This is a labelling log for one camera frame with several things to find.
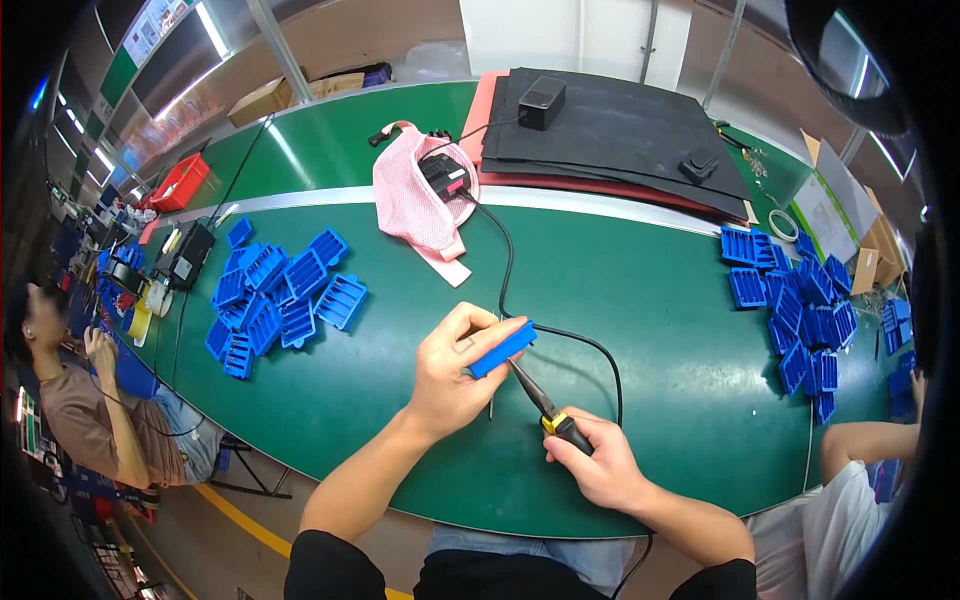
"forearm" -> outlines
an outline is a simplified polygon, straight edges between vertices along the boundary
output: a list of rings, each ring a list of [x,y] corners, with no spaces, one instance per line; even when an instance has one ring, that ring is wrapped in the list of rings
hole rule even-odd
[[[820,444],[824,485],[850,461],[868,465],[884,460],[910,460],[917,449],[920,426],[881,421],[831,425]]]
[[[117,451],[118,477],[121,483],[136,488],[146,488],[150,485],[150,472],[147,470],[147,461],[143,457],[140,441],[133,431],[133,423],[127,410],[114,398],[119,398],[116,381],[112,376],[100,377],[100,385],[104,393],[104,402],[107,404],[107,413],[110,416],[110,430],[113,433],[113,444]]]
[[[718,506],[649,483],[649,490],[627,514],[702,566],[733,559],[754,561],[754,541],[743,521]]]
[[[407,409],[313,491],[300,530],[319,529],[355,541],[383,517],[396,488],[433,441],[411,421]]]

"black sleeve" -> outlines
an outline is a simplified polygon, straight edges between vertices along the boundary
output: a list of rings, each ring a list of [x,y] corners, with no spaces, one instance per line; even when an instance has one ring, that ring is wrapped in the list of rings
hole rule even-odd
[[[670,600],[756,600],[756,566],[735,559],[705,568],[674,590]]]
[[[360,548],[324,531],[308,530],[294,540],[283,585],[286,600],[386,598],[383,573]]]

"brown t-shirt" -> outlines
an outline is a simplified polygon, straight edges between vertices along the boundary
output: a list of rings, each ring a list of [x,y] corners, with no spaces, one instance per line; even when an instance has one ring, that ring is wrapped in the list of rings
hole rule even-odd
[[[107,412],[107,400],[97,390],[100,380],[76,365],[63,365],[63,373],[40,384],[40,406],[57,438],[73,462],[115,478],[117,449],[113,443],[113,429]],[[147,463],[150,481],[161,486],[182,486],[183,460],[170,427],[160,409],[153,402],[120,392],[133,431],[140,441],[140,449]]]

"finger tattoo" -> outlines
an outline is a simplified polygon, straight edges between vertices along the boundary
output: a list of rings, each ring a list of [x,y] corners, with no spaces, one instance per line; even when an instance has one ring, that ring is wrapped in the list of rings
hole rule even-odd
[[[457,354],[463,355],[464,352],[466,352],[470,348],[473,348],[474,344],[476,344],[476,342],[473,340],[473,338],[466,338],[465,340],[460,340],[459,342],[451,346],[451,348],[453,348],[453,351],[456,352]]]

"black shirt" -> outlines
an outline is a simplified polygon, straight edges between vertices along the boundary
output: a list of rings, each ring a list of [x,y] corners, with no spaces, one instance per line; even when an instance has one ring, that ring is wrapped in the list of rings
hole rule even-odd
[[[294,541],[284,585],[286,600],[385,598],[383,573],[351,543],[323,531],[304,531]],[[605,600],[564,564],[514,554],[442,550],[426,557],[417,600]],[[677,588],[671,600],[755,600],[756,567],[737,559],[705,568]]]

